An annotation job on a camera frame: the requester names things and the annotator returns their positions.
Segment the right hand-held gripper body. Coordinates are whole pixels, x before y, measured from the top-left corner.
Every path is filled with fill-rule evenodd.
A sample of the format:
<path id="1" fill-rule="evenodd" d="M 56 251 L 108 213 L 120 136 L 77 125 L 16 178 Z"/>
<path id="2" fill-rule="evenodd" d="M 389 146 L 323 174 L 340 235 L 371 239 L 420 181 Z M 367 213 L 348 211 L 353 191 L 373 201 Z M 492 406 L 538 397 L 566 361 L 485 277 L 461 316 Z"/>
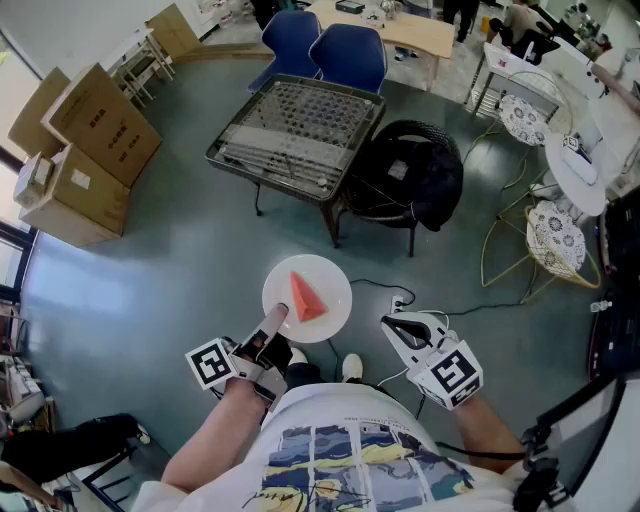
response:
<path id="1" fill-rule="evenodd" d="M 465 340 L 447 331 L 433 350 L 408 371 L 407 379 L 422 394 L 454 410 L 484 384 L 483 369 Z"/>

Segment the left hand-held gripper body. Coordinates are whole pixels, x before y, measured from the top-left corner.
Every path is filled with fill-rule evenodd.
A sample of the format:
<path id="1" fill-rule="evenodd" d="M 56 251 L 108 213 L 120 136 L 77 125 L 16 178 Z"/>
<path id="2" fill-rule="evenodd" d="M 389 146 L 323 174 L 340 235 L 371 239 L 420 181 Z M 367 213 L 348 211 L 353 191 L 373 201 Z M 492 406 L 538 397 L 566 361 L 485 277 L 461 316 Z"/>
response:
<path id="1" fill-rule="evenodd" d="M 251 382 L 256 395 L 274 410 L 288 389 L 285 373 L 293 356 L 287 340 L 258 328 L 244 342 L 228 337 L 211 340 L 185 354 L 202 389 L 236 378 Z"/>

